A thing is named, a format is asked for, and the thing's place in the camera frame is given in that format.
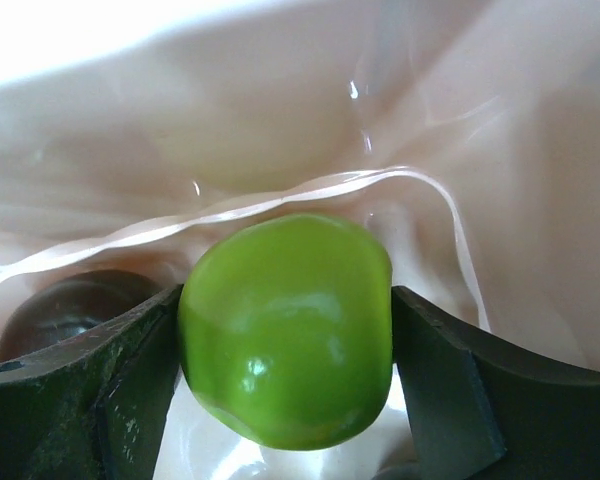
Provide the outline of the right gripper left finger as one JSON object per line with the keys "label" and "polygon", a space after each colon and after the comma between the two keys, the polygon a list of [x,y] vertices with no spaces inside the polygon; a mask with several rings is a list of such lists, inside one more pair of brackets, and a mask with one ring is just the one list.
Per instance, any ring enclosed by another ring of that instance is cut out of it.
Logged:
{"label": "right gripper left finger", "polygon": [[0,479],[150,479],[179,371],[166,290],[0,364]]}

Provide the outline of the green apple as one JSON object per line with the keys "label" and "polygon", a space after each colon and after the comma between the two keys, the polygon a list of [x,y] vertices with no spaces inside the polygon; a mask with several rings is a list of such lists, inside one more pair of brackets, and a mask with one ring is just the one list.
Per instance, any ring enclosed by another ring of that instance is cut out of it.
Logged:
{"label": "green apple", "polygon": [[263,446],[318,450],[366,430],[392,375],[392,265],[364,227],[290,214],[211,247],[179,302],[196,400]]}

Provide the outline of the pink plastic bin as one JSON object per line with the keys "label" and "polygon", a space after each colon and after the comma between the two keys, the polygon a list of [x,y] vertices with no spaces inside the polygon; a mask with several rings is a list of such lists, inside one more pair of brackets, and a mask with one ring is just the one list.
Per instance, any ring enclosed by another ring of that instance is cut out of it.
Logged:
{"label": "pink plastic bin", "polygon": [[[0,337],[57,281],[158,295],[302,211],[362,224],[450,315],[600,372],[600,1],[0,1]],[[232,432],[179,370],[150,479],[424,478],[396,364],[374,424],[311,452]]]}

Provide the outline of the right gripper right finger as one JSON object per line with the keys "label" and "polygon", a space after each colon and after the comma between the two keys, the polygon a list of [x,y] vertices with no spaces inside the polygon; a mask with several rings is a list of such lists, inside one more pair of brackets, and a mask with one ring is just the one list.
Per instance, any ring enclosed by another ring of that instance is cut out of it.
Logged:
{"label": "right gripper right finger", "polygon": [[403,286],[393,349],[424,479],[600,479],[600,372],[518,347]]}

